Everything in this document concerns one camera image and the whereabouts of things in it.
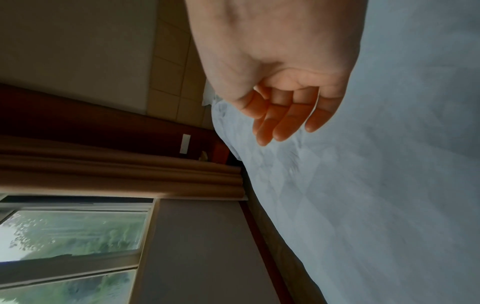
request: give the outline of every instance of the curtain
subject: curtain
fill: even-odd
[[[0,136],[0,193],[241,199],[239,167]]]

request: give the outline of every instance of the palm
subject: palm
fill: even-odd
[[[222,1],[187,0],[192,33],[217,93],[255,118],[260,145],[287,139],[305,121],[309,132],[320,128],[345,94],[365,1],[223,1],[229,9]],[[232,10],[232,18],[222,17]]]

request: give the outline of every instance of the window frame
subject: window frame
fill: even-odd
[[[0,290],[86,278],[135,269],[130,296],[138,292],[139,272],[145,263],[145,250],[153,233],[153,217],[159,199],[124,197],[15,196],[0,199],[0,224],[17,211],[112,211],[147,212],[138,249],[89,255],[60,255],[51,258],[0,262]]]

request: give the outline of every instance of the gray wall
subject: gray wall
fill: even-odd
[[[0,82],[145,113],[156,0],[1,0]]]
[[[279,304],[238,202],[160,203],[141,304]]]

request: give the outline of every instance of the curtain fold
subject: curtain fold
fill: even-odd
[[[0,136],[0,193],[244,197],[239,167]]]

